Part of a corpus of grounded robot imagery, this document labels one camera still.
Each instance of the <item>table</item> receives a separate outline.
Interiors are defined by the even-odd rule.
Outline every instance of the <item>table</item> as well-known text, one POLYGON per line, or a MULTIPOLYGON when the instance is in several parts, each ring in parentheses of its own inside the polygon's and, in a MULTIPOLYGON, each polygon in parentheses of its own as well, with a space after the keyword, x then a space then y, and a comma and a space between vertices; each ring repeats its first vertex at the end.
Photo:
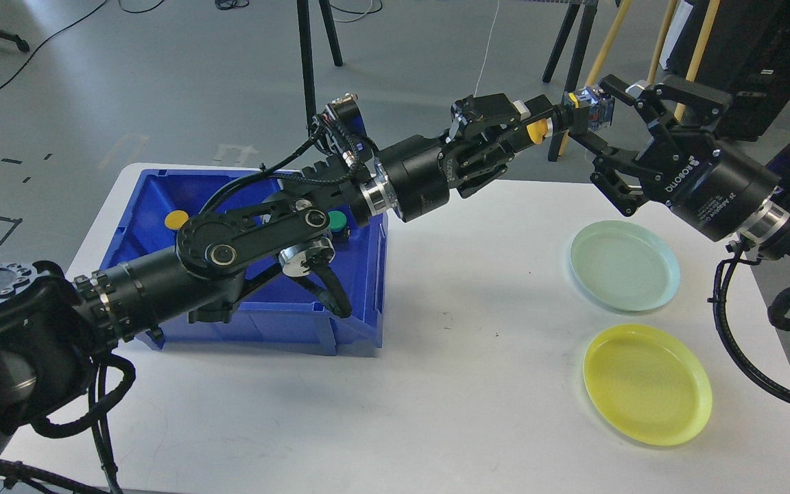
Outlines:
MULTIPOLYGON (((139 172, 125 169, 69 275, 98 266, 139 172)), ((706 303, 725 255, 649 204, 628 221, 680 260, 675 298, 642 315, 589 301, 568 244, 618 219, 592 185, 499 180, 403 224, 390 222, 385 344, 321 357, 260 344, 144 344, 134 388, 110 414, 123 487, 242 492, 790 492, 790 405, 748 381, 706 303), (581 379, 586 345, 612 325, 670 332, 706 368, 715 404, 703 432, 648 447, 595 412, 581 379)), ((748 270, 731 285, 734 334, 790 387, 790 368, 748 270)), ((77 400, 57 419, 86 406, 77 400)), ((21 429, 3 457, 103 484, 90 434, 21 429)))

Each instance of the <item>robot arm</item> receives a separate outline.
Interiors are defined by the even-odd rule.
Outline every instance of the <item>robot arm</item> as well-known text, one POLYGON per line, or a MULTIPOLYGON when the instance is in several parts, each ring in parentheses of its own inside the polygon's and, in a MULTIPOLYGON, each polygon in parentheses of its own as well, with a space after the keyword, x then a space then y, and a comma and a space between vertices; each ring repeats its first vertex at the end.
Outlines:
MULTIPOLYGON (((298 152, 222 188, 182 226, 172 248, 74 283, 52 263, 0 265, 0 452, 20 425, 49 437, 95 428, 134 379, 129 362, 112 355, 120 340, 141 331, 161 338, 160 323, 184 313, 192 321, 228 322, 239 301, 280 274, 336 316, 349 316, 328 266, 335 251, 325 211, 346 205, 359 225, 388 209, 411 221, 446 204, 451 189, 470 197, 501 177, 515 154, 555 132, 570 131, 595 154, 590 180, 624 215, 656 201, 711 240, 738 234, 770 259, 790 256, 790 145, 762 166, 718 141, 713 126, 728 103, 720 91, 678 79, 646 88, 609 75, 561 104, 543 96, 525 103, 502 94, 465 97, 438 137, 414 135, 379 150, 355 97, 338 98, 315 116, 298 152), (652 139, 644 150, 618 149, 595 134, 612 121, 612 98, 647 124, 652 139), (675 121, 664 100, 687 104, 693 123, 675 121), (313 144, 328 154, 324 162, 277 172, 313 144), (264 203, 218 211, 239 188, 273 178, 283 190, 264 203), (263 259, 274 262, 245 279, 246 268, 263 259), (123 373, 122 384, 92 400, 86 416, 51 424, 47 415, 92 389, 107 366, 123 373)), ((790 329, 790 291, 780 296, 770 318, 790 329)))

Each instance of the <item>light blue plate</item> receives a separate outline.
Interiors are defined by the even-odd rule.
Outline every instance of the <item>light blue plate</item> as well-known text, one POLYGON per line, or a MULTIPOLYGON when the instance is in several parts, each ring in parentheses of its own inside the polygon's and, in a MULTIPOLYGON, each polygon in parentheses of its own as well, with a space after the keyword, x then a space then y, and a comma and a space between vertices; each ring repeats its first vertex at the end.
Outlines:
POLYGON ((613 309, 638 312, 668 303, 678 290, 678 260, 648 229, 596 222, 571 242, 571 269, 586 291, 613 309))

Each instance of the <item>floor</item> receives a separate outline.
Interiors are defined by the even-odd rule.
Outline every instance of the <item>floor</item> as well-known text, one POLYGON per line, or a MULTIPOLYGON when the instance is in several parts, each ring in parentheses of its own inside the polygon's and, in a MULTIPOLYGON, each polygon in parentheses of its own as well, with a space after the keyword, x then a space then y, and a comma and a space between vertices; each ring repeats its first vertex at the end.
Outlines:
MULTIPOLYGON (((135 10, 154 3, 123 0, 135 10)), ((333 3, 367 7, 365 0, 333 3)), ((0 27, 35 48, 98 4, 2 0, 0 27)), ((664 2, 634 1, 603 74, 645 78, 664 8, 664 2)), ((498 8, 480 0, 389 0, 380 13, 338 25, 346 65, 335 68, 311 3, 318 100, 357 93, 381 146, 447 128, 451 103, 476 86, 477 94, 529 99, 543 93, 558 101, 571 44, 551 84, 540 82, 540 72, 564 12, 564 5, 518 0, 498 8)), ((613 0, 599 2, 581 81, 615 12, 613 0)), ((26 58, 0 40, 0 84, 26 58)), ((211 0, 165 2, 153 12, 128 14, 108 2, 48 42, 0 91, 0 261, 68 266, 128 163, 275 163, 303 141, 303 122, 293 3, 255 0, 222 12, 211 0)), ((605 138, 625 148, 645 146, 648 134, 636 116, 621 106, 615 122, 605 138)), ((758 143, 743 149, 765 163, 788 141, 790 104, 758 143)), ((558 163, 548 163, 546 154, 547 145, 522 153, 505 178, 587 181, 592 166, 583 150, 571 146, 558 163)), ((755 275, 770 303, 790 285, 790 260, 760 266, 755 275)), ((780 337, 790 360, 790 335, 780 337)))

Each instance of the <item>blue storage bin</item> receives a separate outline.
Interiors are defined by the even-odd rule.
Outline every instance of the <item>blue storage bin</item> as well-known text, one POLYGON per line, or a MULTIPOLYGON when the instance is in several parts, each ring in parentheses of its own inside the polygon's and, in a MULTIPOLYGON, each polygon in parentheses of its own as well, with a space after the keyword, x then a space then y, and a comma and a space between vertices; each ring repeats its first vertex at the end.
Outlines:
MULTIPOLYGON (((163 223, 168 213, 182 209, 189 215, 227 182, 247 171, 202 171, 201 169, 148 169, 141 173, 134 193, 106 251, 100 269, 170 247, 176 232, 163 223)), ((266 180, 245 188, 222 205, 222 209, 260 203, 279 190, 278 182, 266 180)), ((162 325, 166 341, 255 341, 319 344, 325 354, 335 355, 338 344, 369 340, 383 345, 383 276, 386 257, 386 215, 371 218, 370 225, 358 228, 348 207, 351 235, 331 263, 352 303, 353 315, 341 319, 332 315, 313 295, 285 275, 244 301, 229 323, 195 322, 176 317, 162 325)), ((270 265, 260 261, 251 266, 254 276, 270 265)), ((144 334, 138 336, 154 350, 163 349, 144 334)))

